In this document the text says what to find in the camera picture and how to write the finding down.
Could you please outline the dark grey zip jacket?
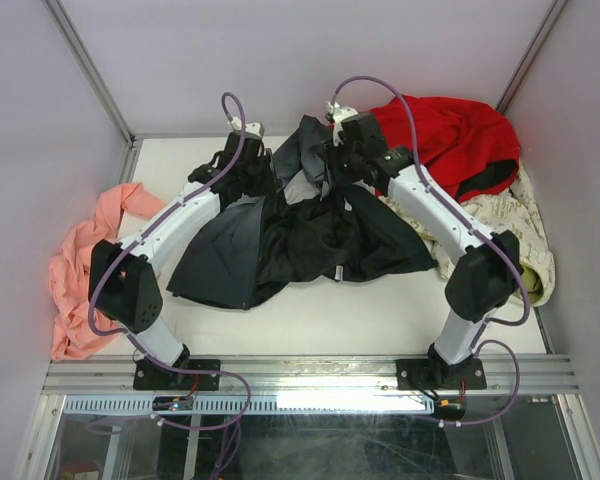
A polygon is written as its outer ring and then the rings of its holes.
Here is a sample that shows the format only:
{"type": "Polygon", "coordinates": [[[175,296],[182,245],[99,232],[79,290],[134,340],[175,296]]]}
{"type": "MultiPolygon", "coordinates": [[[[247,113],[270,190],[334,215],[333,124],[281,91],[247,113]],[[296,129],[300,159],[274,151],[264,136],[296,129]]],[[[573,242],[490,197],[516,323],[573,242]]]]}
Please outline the dark grey zip jacket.
{"type": "Polygon", "coordinates": [[[304,116],[275,151],[280,191],[239,200],[191,239],[167,284],[173,296],[249,310],[293,282],[368,282],[436,268],[425,242],[359,185],[328,194],[320,155],[329,129],[304,116]]]}

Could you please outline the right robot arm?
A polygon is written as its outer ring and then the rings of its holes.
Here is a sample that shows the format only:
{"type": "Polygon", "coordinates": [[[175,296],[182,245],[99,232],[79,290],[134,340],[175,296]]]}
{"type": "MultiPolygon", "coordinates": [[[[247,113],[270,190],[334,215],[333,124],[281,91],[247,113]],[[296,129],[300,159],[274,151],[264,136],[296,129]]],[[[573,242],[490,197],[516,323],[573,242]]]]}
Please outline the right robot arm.
{"type": "Polygon", "coordinates": [[[373,114],[333,107],[326,119],[332,134],[324,146],[331,178],[362,181],[379,190],[418,220],[454,265],[444,290],[449,314],[427,363],[430,381],[449,387],[461,378],[462,365],[492,315],[524,290],[519,241],[462,209],[420,163],[414,148],[389,147],[373,114]]]}

